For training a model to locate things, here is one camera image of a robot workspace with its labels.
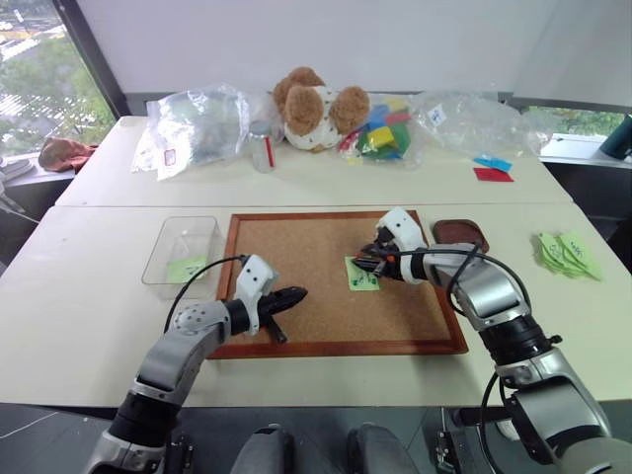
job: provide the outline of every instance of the brown teddy bear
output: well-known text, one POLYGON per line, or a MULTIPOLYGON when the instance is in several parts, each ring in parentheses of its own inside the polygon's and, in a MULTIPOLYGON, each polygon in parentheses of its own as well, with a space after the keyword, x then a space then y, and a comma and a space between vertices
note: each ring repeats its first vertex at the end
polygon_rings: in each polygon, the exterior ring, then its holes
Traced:
POLYGON ((309 67, 297 67, 276 84, 273 98, 285 138, 314 153, 336 146, 366 121, 369 101, 358 86, 336 93, 309 67))

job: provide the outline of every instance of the clear plastic container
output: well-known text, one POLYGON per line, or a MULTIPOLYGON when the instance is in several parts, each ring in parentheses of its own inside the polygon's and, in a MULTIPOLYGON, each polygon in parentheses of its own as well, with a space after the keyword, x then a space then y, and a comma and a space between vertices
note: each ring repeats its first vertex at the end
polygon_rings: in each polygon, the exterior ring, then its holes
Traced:
MULTIPOLYGON (((142 282, 162 299, 173 299, 198 268, 222 258, 224 240, 212 216, 170 217, 160 229, 142 282)), ((210 299, 219 283, 221 266, 199 277, 184 299, 210 299)))

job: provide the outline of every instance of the white wall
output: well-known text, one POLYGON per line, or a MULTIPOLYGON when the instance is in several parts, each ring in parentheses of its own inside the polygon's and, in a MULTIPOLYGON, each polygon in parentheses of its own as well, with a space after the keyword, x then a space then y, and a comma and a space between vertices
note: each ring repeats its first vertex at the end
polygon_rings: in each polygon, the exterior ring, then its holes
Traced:
POLYGON ((297 65, 334 87, 514 89, 554 0, 79 0, 125 93, 224 81, 271 89, 297 65))
POLYGON ((632 107, 632 0, 561 0, 516 96, 632 107))
POLYGON ((465 88, 632 107, 632 0, 79 0, 124 93, 465 88))

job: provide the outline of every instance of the red block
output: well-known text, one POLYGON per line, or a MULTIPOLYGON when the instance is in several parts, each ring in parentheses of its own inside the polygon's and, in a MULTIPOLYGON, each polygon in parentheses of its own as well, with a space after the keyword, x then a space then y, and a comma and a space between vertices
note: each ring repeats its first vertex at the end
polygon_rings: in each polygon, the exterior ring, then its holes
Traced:
POLYGON ((405 112, 400 112, 398 114, 389 114, 386 116, 386 124, 392 125, 394 123, 401 123, 402 121, 408 121, 411 119, 410 114, 406 114, 405 112))

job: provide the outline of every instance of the cork board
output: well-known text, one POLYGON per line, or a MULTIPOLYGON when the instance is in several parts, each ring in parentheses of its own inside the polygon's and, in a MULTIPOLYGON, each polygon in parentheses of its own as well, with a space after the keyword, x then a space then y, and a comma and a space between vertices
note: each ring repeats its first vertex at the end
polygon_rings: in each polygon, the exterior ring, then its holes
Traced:
MULTIPOLYGON (((383 214, 233 214, 226 256, 258 254, 278 271, 275 288, 298 285, 309 293, 275 316, 287 343, 273 342, 262 330, 231 338, 212 358, 467 352, 442 289, 381 278, 378 291, 350 291, 345 256, 373 239, 383 214)), ((217 298, 234 293, 239 272, 239 263, 224 265, 217 298)))

